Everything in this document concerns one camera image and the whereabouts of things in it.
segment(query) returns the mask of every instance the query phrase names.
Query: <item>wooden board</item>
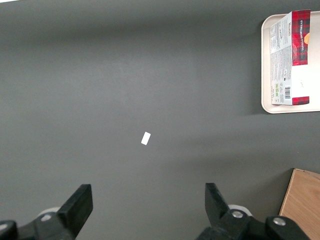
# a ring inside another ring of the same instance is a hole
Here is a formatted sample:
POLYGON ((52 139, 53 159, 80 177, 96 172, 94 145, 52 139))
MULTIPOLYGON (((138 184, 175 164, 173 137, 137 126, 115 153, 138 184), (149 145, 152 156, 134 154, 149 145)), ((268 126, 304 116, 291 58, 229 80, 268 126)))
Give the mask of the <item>wooden board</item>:
POLYGON ((319 240, 320 174, 294 169, 279 215, 294 220, 311 240, 319 240))

